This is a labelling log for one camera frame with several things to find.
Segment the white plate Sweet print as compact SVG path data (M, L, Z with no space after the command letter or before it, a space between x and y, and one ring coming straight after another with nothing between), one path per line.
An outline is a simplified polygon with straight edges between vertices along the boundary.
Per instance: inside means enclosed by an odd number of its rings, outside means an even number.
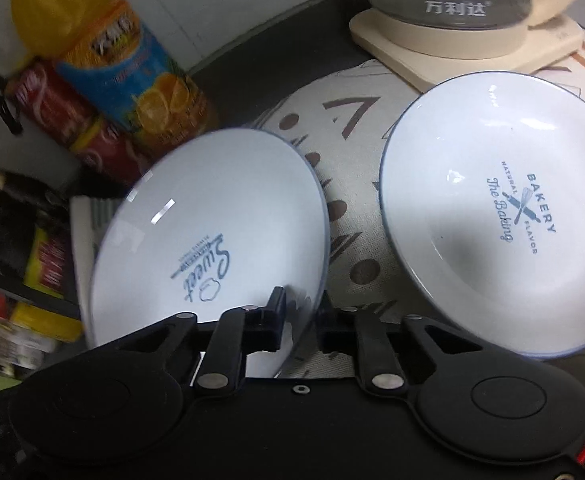
M181 312L215 322L285 289L277 351L251 354L251 377L276 376L324 294L330 229L316 174L275 133L199 136L155 164L118 207L92 279L90 334L101 346Z

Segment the white plate Bakery print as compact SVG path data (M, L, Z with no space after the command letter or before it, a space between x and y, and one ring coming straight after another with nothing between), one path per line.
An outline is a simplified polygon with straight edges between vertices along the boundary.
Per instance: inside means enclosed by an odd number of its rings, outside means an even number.
M405 110L380 164L380 207L411 278L445 318L549 359L585 349L585 102L484 72Z

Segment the lower red soda can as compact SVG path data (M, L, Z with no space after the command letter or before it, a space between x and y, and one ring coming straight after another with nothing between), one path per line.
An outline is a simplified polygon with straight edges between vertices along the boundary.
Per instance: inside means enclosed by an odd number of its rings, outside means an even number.
M149 169L148 160L132 139L104 116L99 116L78 136L70 152L126 186L135 184Z

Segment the red soda can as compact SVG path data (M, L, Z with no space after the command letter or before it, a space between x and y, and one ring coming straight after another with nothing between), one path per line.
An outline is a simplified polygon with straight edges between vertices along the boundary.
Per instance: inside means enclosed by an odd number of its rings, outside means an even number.
M64 148L70 148L97 115L94 106L42 58L10 78L6 94L22 114Z
M126 186L135 184L149 169L148 160L132 139L104 116L99 116L78 136L70 152Z

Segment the dark soy sauce bottle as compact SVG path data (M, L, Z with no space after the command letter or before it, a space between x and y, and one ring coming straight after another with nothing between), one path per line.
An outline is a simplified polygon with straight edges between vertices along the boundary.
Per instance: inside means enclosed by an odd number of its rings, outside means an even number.
M0 274L43 294L72 297L67 203L47 184L1 169Z

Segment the cream kettle base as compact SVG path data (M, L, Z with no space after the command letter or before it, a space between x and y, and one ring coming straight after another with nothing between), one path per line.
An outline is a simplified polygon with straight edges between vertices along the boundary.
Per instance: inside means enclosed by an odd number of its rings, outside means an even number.
M577 52L584 39L584 30L564 15L532 28L522 23L479 32L404 24L369 9L349 27L359 46L421 92L489 70L533 74Z

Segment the upper red soda can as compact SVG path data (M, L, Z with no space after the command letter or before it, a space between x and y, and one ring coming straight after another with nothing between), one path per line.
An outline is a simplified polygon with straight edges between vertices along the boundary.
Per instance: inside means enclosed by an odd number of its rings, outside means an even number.
M70 148L97 115L94 106L42 58L10 78L6 94L22 114L64 148Z

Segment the orange juice bottle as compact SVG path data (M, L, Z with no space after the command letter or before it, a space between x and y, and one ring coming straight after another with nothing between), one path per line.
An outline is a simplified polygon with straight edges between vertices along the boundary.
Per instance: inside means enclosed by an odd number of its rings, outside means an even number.
M34 55L160 158L215 129L213 105L126 0L10 0Z

